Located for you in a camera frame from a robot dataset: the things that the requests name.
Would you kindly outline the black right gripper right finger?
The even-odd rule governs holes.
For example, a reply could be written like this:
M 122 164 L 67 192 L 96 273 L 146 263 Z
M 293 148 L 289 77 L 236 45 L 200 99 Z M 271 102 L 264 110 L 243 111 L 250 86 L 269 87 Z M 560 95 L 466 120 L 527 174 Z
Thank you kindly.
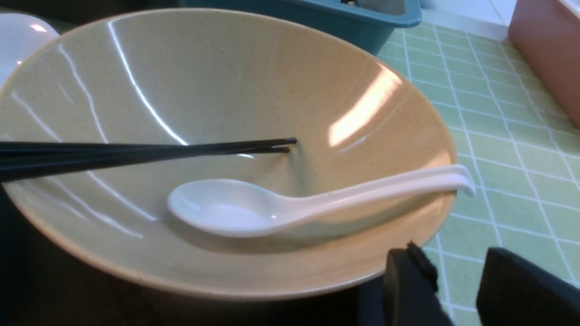
M 578 326 L 580 292 L 525 258 L 492 247 L 476 309 L 483 326 Z

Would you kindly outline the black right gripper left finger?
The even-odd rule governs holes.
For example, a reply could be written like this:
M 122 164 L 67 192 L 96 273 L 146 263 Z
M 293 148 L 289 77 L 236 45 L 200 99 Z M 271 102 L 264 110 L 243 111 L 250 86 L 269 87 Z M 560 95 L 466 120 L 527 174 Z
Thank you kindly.
M 386 258 L 383 317 L 386 326 L 451 326 L 437 293 L 438 270 L 420 246 L 409 242 Z

